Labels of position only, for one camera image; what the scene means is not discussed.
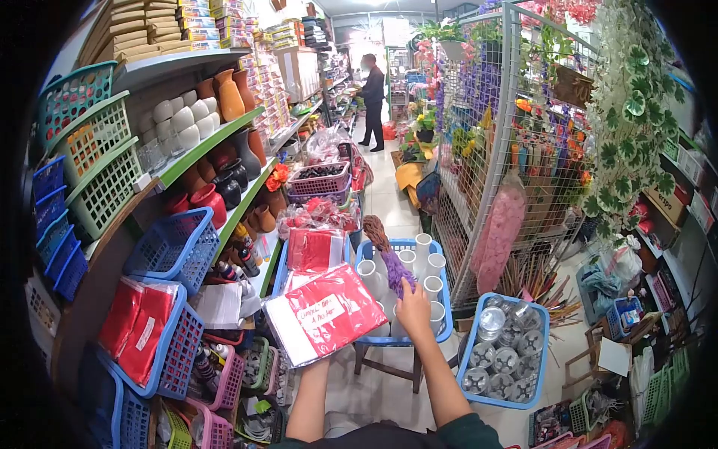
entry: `wire mesh display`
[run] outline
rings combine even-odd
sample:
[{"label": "wire mesh display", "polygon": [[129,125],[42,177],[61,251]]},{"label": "wire mesh display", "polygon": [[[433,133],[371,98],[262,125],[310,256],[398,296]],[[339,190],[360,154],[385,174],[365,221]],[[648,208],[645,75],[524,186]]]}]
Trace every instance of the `wire mesh display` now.
[{"label": "wire mesh display", "polygon": [[455,307],[484,293],[469,260],[504,175],[517,173],[526,190],[511,251],[522,265],[536,254],[558,260],[560,243],[580,227],[569,210],[592,169],[584,107],[596,50],[548,19],[502,7],[460,22],[467,38],[461,58],[439,51],[442,188],[433,223]]}]

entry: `ceiling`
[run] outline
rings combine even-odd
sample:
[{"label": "ceiling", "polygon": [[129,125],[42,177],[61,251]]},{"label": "ceiling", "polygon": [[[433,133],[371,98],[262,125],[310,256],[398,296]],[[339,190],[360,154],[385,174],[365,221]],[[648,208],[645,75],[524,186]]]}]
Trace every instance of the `ceiling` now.
[{"label": "ceiling", "polygon": [[[444,9],[451,9],[463,3],[482,4],[483,0],[436,0],[439,4],[439,13]],[[318,0],[327,16],[338,14],[351,14],[367,11],[425,11],[434,12],[436,5],[431,0]]]}]

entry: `black pants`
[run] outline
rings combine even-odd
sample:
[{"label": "black pants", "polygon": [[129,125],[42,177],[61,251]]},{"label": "black pants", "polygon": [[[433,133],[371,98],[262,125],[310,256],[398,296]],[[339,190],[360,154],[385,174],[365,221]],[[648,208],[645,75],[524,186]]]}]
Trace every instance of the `black pants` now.
[{"label": "black pants", "polygon": [[364,142],[366,144],[371,140],[371,132],[374,131],[374,139],[376,139],[376,147],[384,148],[384,132],[381,129],[381,106],[383,102],[366,104],[366,132],[364,133]]}]

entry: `hand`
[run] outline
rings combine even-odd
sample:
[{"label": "hand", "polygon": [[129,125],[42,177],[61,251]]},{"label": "hand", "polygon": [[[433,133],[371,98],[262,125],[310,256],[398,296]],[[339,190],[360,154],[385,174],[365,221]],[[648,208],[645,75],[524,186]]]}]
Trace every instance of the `hand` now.
[{"label": "hand", "polygon": [[424,333],[432,334],[429,321],[432,316],[432,307],[429,298],[426,297],[424,289],[416,282],[414,292],[406,278],[401,278],[401,285],[404,287],[404,299],[396,300],[396,317],[406,329],[412,340]]}]

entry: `person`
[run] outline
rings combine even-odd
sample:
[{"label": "person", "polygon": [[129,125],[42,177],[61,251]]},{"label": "person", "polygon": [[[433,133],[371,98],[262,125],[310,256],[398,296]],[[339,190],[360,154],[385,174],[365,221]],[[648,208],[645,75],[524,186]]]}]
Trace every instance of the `person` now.
[{"label": "person", "polygon": [[[333,428],[325,430],[329,427],[325,425],[325,400],[330,365],[330,358],[325,357],[304,367],[285,437],[280,443],[271,445],[271,449],[501,448],[498,434],[472,412],[449,364],[444,360],[429,327],[431,306],[426,293],[419,284],[412,292],[406,279],[401,282],[404,286],[404,299],[396,301],[396,316],[419,352],[437,431],[422,434],[402,429],[392,422],[376,422],[359,427],[348,419],[340,419],[339,423],[334,423]],[[332,412],[327,413],[326,418],[329,424],[336,421]],[[337,427],[351,431],[337,432]]]},{"label": "person", "polygon": [[371,140],[371,133],[374,133],[376,147],[372,148],[372,153],[384,150],[384,133],[381,128],[381,106],[384,102],[384,74],[376,66],[376,56],[369,53],[361,58],[362,70],[369,70],[369,77],[361,92],[357,92],[357,96],[364,98],[366,105],[366,132],[364,140],[359,145],[368,147]]}]

